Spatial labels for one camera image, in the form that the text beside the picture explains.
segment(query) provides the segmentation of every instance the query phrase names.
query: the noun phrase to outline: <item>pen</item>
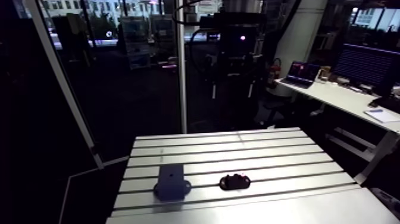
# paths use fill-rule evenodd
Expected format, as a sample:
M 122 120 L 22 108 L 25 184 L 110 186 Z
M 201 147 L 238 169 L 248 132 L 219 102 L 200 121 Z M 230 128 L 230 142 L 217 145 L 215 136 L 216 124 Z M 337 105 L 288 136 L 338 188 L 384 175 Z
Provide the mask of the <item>pen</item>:
M 377 109 L 377 110 L 370 110 L 370 112 L 375 113 L 375 112 L 383 112 L 383 110 L 381 109 Z

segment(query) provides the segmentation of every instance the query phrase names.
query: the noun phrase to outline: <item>cable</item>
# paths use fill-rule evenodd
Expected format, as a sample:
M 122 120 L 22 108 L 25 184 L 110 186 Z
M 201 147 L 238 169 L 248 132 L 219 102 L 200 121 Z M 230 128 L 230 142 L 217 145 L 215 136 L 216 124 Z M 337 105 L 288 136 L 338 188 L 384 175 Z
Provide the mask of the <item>cable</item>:
M 190 42 L 189 42 L 189 55 L 190 55 L 190 59 L 191 59 L 191 61 L 192 61 L 193 67 L 194 67 L 194 68 L 196 69 L 196 71 L 198 71 L 200 74 L 204 74 L 204 71 L 202 71 L 202 70 L 198 67 L 198 65 L 197 65 L 197 63 L 196 63 L 196 61 L 195 61 L 195 58 L 194 58 L 194 56 L 193 56 L 193 48 L 192 48 L 192 46 L 193 46 L 193 41 L 195 40 L 195 36 L 196 36 L 198 33 L 204 32 L 204 31 L 215 31 L 215 30 L 213 30 L 213 29 L 198 29 L 198 30 L 196 30 L 196 31 L 192 34 L 192 37 L 190 38 Z
M 172 13 L 172 20 L 173 20 L 175 23 L 183 24 L 183 25 L 186 25 L 186 26 L 199 26 L 199 25 L 200 25 L 200 22 L 188 23 L 188 22 L 185 22 L 185 21 L 179 21 L 179 20 L 177 20 L 177 19 L 176 19 L 176 13 L 177 13 L 179 10 L 181 10 L 182 8 L 184 8 L 184 7 L 188 7 L 188 6 L 190 6 L 190 5 L 193 5 L 193 4 L 195 4 L 195 3 L 197 3 L 197 2 L 201 2 L 201 1 L 203 1 L 203 0 L 194 0 L 194 1 L 192 1 L 192 2 L 188 2 L 188 3 L 186 3 L 186 4 L 183 4 L 183 5 L 179 6 L 178 8 L 176 8 L 176 10 L 174 11 L 174 13 Z

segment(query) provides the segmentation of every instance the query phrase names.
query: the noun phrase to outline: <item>mouse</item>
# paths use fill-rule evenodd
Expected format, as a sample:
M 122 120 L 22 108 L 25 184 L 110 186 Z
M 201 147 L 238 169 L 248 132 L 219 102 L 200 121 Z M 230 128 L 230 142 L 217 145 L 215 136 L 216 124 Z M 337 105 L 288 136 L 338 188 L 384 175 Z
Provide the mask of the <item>mouse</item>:
M 372 102 L 370 102 L 370 103 L 368 104 L 368 106 L 369 106 L 369 107 L 376 108 L 376 107 L 378 106 L 378 104 L 375 102 L 375 100 L 372 100 Z

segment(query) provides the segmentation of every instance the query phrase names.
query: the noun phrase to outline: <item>white pole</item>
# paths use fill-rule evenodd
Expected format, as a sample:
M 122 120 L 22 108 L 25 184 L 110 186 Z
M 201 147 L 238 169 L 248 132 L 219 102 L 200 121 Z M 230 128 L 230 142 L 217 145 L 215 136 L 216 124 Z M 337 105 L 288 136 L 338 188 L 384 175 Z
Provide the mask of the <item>white pole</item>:
M 75 118 L 76 123 L 85 139 L 86 145 L 89 148 L 90 153 L 93 155 L 93 159 L 95 160 L 97 167 L 99 169 L 103 169 L 104 165 L 100 159 L 99 154 L 94 154 L 92 149 L 95 146 L 93 143 L 93 139 L 89 133 L 88 127 L 86 126 L 85 121 L 79 111 L 78 105 L 75 102 L 74 96 L 71 92 L 71 89 L 68 85 L 67 80 L 65 79 L 63 69 L 60 66 L 60 62 L 58 61 L 58 57 L 55 54 L 55 50 L 52 46 L 52 42 L 50 41 L 49 35 L 47 33 L 47 28 L 45 26 L 44 20 L 40 15 L 40 8 L 36 4 L 36 1 L 26 1 L 28 9 L 32 15 L 33 23 L 35 24 L 37 33 L 42 41 L 43 48 L 45 49 L 46 55 L 49 59 L 50 65 L 53 68 L 55 77 L 57 78 L 58 84 L 61 87 L 61 90 L 67 100 L 67 103 L 71 109 L 71 112 Z
M 177 0 L 177 7 L 183 5 L 183 0 Z M 184 21 L 183 10 L 179 10 L 177 19 Z M 185 66 L 185 27 L 177 24 L 178 31 L 178 58 L 179 58 L 179 83 L 180 83 L 180 115 L 182 133 L 188 133 L 188 114 L 186 107 L 186 66 Z

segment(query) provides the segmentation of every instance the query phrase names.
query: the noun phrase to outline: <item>desk leg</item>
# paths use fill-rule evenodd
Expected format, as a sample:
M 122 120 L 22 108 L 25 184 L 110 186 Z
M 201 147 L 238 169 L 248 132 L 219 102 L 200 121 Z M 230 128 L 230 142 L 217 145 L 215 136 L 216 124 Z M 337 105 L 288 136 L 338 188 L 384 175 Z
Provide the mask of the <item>desk leg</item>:
M 290 102 L 291 103 L 294 103 L 295 101 L 296 101 L 296 99 L 297 99 L 297 96 L 298 96 L 299 94 L 297 93 L 297 92 L 292 92 L 292 98 L 290 99 Z
M 376 146 L 376 154 L 367 167 L 354 178 L 358 184 L 364 183 L 368 175 L 375 169 L 378 163 L 386 155 L 390 154 L 399 141 L 399 135 L 395 132 L 387 132 L 383 139 Z

